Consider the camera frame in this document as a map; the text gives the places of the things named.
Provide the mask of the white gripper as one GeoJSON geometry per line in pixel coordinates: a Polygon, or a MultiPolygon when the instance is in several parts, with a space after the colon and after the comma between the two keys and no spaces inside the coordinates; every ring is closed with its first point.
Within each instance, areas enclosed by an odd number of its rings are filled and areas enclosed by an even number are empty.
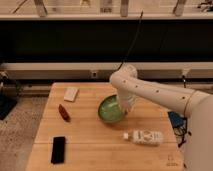
{"type": "Polygon", "coordinates": [[[134,102],[135,102],[135,95],[130,93],[126,90],[117,90],[117,101],[121,111],[124,114],[127,114],[131,111],[134,102]]]}

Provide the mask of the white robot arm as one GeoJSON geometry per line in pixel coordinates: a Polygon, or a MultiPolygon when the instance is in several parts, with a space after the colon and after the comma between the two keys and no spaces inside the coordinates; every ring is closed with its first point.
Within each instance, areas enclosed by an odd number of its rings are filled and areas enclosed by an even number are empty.
{"type": "Polygon", "coordinates": [[[115,71],[110,83],[117,89],[118,104],[124,113],[131,110],[139,96],[188,118],[185,171],[213,171],[213,94],[140,80],[132,65],[115,71]]]}

